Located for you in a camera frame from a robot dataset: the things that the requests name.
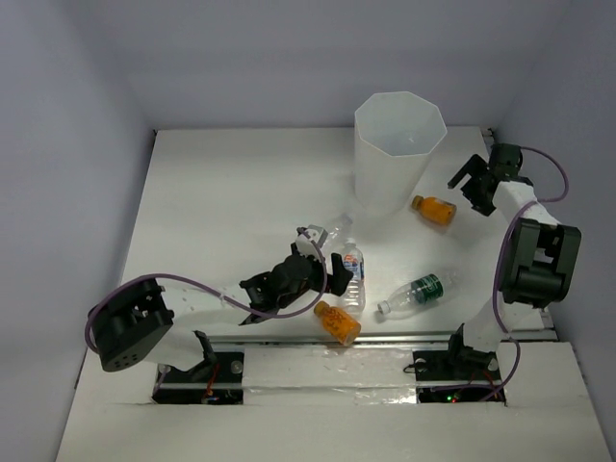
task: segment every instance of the plastic bottle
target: plastic bottle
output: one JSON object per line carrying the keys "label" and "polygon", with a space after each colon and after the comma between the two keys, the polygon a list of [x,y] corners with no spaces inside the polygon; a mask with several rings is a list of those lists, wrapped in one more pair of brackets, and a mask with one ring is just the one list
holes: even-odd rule
{"label": "plastic bottle", "polygon": [[454,295],[458,285],[455,270],[440,269],[397,289],[387,300],[378,303],[378,311],[386,317],[415,314],[439,298]]}
{"label": "plastic bottle", "polygon": [[449,202],[436,197],[422,197],[420,195],[413,198],[411,208],[417,210],[422,217],[444,226],[451,223],[457,210],[457,207]]}
{"label": "plastic bottle", "polygon": [[349,215],[341,214],[325,226],[327,239],[325,239],[321,248],[324,257],[328,257],[330,253],[338,250],[345,244],[345,240],[350,236],[352,224],[353,220]]}
{"label": "plastic bottle", "polygon": [[315,314],[321,320],[323,328],[345,347],[352,344],[362,330],[361,324],[345,310],[337,306],[329,306],[324,301],[317,303]]}
{"label": "plastic bottle", "polygon": [[357,248],[355,240],[348,238],[342,251],[343,265],[352,271],[353,278],[346,286],[341,297],[341,305],[351,315],[359,315],[366,307],[366,289],[364,288],[364,255]]}

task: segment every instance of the trash bin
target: trash bin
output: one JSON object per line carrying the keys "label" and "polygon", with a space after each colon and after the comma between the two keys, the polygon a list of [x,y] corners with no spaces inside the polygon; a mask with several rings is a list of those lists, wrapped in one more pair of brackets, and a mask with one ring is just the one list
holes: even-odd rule
{"label": "trash bin", "polygon": [[355,194],[373,215],[408,202],[447,134],[439,108],[410,91],[375,93],[355,111]]}

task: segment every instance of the gray wall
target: gray wall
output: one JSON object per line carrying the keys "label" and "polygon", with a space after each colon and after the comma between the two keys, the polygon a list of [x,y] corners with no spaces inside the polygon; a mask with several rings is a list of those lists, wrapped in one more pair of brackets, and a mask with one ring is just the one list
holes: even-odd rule
{"label": "gray wall", "polygon": [[92,304],[118,280],[151,135],[52,1],[0,2],[0,459],[54,460]]}
{"label": "gray wall", "polygon": [[[573,342],[590,395],[616,455],[616,2],[574,2],[499,126],[502,141],[551,152],[571,178],[571,192],[550,206],[582,230],[569,296],[552,307],[561,338]],[[549,165],[525,157],[543,196],[561,188]]]}
{"label": "gray wall", "polygon": [[570,3],[81,2],[156,128],[351,125],[372,93],[407,89],[449,124],[494,125]]}

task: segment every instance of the green label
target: green label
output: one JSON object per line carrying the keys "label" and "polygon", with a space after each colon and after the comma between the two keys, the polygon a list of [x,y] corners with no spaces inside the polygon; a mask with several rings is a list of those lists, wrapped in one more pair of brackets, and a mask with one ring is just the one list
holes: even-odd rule
{"label": "green label", "polygon": [[435,274],[429,274],[411,283],[411,289],[415,300],[420,305],[425,305],[430,300],[436,300],[443,296],[443,284]]}

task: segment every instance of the orange juice bottle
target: orange juice bottle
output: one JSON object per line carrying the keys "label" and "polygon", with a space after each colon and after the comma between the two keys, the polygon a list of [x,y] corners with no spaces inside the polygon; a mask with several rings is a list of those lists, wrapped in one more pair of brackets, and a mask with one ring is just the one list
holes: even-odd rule
{"label": "orange juice bottle", "polygon": [[345,310],[329,306],[324,301],[317,303],[315,314],[321,320],[323,328],[345,347],[352,344],[362,330],[361,324]]}
{"label": "orange juice bottle", "polygon": [[457,207],[436,197],[422,197],[416,195],[411,208],[417,210],[422,217],[445,226],[449,225],[455,215]]}

